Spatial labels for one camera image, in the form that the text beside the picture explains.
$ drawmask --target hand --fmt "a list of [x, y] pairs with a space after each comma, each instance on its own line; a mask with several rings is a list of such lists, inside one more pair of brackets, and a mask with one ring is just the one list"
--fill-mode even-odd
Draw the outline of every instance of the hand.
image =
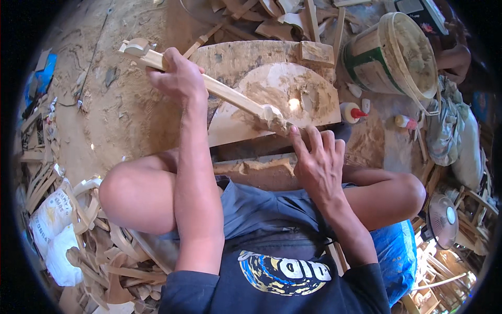
[[290, 138], [298, 157], [294, 173], [320, 211], [345, 197], [342, 191], [342, 167], [345, 142], [336, 140], [332, 131], [319, 131], [308, 126], [312, 151], [309, 153], [297, 127], [291, 127]]
[[[173, 98], [183, 108], [189, 100], [207, 100], [209, 94], [201, 75], [204, 73], [203, 68], [183, 57], [178, 49], [173, 47], [164, 52], [164, 58], [169, 65], [167, 72], [162, 73], [147, 67], [147, 76], [153, 87]], [[195, 103], [207, 106], [205, 101], [195, 101]]]

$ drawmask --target forearm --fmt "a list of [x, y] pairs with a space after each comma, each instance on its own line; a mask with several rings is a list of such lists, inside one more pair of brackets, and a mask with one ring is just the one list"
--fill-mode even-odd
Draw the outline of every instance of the forearm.
[[368, 186], [396, 179], [398, 176], [398, 172], [391, 172], [383, 169], [364, 168], [350, 165], [343, 165], [342, 169], [342, 183], [352, 182], [357, 186]]
[[[207, 106], [201, 107], [189, 104], [181, 119], [174, 190], [174, 214], [181, 240], [176, 270], [218, 274], [224, 243], [223, 209], [209, 153]], [[197, 262], [193, 256], [199, 254], [208, 259]]]
[[333, 228], [351, 267], [378, 263], [373, 239], [350, 208], [343, 192], [321, 212]]

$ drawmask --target dirty bucket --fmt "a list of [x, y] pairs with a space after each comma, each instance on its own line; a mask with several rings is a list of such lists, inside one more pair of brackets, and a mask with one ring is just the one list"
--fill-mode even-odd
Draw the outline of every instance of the dirty bucket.
[[432, 47], [420, 27], [400, 12], [385, 14], [346, 44], [342, 64], [362, 89], [408, 95], [423, 111], [420, 100], [437, 92]]

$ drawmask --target printed graphic on shirt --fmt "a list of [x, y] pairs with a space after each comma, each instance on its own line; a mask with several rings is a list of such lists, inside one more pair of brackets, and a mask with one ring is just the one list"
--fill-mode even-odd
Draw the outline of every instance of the printed graphic on shirt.
[[327, 265], [276, 258], [241, 251], [238, 261], [244, 277], [256, 289], [280, 295], [307, 295], [331, 280]]

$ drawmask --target small plastic bottle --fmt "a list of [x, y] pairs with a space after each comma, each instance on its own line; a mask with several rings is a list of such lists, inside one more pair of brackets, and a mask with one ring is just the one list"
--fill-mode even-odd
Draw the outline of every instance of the small plastic bottle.
[[417, 128], [417, 121], [404, 115], [397, 115], [394, 119], [394, 122], [400, 128], [405, 128], [408, 130], [414, 130]]
[[351, 124], [359, 121], [361, 117], [368, 116], [368, 114], [362, 112], [361, 109], [359, 109], [359, 106], [353, 102], [342, 102], [340, 104], [340, 112], [343, 119]]

